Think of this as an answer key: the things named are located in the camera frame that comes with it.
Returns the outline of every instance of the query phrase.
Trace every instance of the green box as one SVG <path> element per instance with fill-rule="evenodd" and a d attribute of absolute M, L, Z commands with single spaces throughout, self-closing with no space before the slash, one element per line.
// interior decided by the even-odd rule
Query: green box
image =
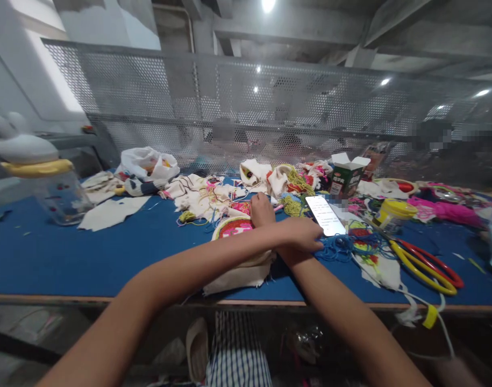
<path fill-rule="evenodd" d="M 350 161 L 346 153 L 332 155 L 332 185 L 330 194 L 340 199 L 347 199 L 355 193 L 364 168 L 371 162 L 367 157 L 356 157 Z"/>

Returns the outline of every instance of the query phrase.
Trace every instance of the striped pants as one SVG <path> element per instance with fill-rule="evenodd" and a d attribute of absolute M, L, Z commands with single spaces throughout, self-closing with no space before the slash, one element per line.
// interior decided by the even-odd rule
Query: striped pants
<path fill-rule="evenodd" d="M 215 315 L 206 384 L 210 387 L 268 387 L 271 376 L 249 313 L 218 311 Z"/>

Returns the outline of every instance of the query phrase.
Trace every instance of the white bunny figure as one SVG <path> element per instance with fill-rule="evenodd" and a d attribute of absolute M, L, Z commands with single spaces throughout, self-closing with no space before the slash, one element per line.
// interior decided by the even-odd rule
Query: white bunny figure
<path fill-rule="evenodd" d="M 17 112 L 8 119 L 0 116 L 0 157 L 14 164 L 38 164 L 59 158 L 56 147 L 49 141 L 36 137 L 27 120 Z"/>

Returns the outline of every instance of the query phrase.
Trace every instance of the red scissors handle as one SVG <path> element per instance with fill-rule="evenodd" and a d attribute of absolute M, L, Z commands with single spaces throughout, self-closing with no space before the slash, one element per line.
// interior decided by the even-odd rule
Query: red scissors handle
<path fill-rule="evenodd" d="M 461 277 L 459 277 L 455 271 L 453 271 L 450 267 L 445 265 L 444 262 L 438 259 L 436 256 L 430 254 L 429 252 L 426 252 L 423 249 L 420 249 L 419 247 L 411 245 L 410 243 L 407 243 L 401 239 L 398 239 L 398 242 L 401 243 L 403 247 L 405 247 L 409 252 L 413 253 L 416 257 L 418 257 L 423 263 L 425 263 L 436 273 L 445 277 L 456 288 L 461 289 L 465 286 L 465 283 L 462 281 Z M 436 266 L 434 266 L 434 264 L 430 262 L 429 259 L 434 261 L 446 273 L 446 275 L 441 270 L 439 270 Z"/>

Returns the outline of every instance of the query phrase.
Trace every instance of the yellow lid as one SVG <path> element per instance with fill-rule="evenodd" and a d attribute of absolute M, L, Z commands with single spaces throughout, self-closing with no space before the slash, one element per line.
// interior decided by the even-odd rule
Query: yellow lid
<path fill-rule="evenodd" d="M 6 162 L 1 164 L 11 175 L 23 178 L 61 175 L 74 169 L 74 165 L 65 159 L 40 164 L 11 164 Z"/>
<path fill-rule="evenodd" d="M 386 199 L 382 203 L 386 211 L 391 211 L 392 213 L 402 216 L 412 218 L 418 209 L 413 205 L 398 199 Z"/>

